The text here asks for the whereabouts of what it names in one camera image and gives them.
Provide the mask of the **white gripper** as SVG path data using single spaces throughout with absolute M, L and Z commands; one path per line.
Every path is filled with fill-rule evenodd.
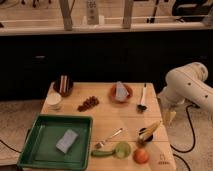
M 164 87 L 163 90 L 157 95 L 161 111 L 163 112 L 164 125 L 171 125 L 176 116 L 176 111 L 171 111 L 176 106 L 182 105 L 185 98 L 178 94 L 170 87 Z

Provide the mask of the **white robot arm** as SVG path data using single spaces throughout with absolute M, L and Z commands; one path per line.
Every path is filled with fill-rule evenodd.
M 174 108 L 185 100 L 213 113 L 213 88 L 205 83 L 207 78 L 207 67 L 200 62 L 174 68 L 166 74 L 166 86 L 157 95 L 164 125 L 172 122 L 176 116 Z

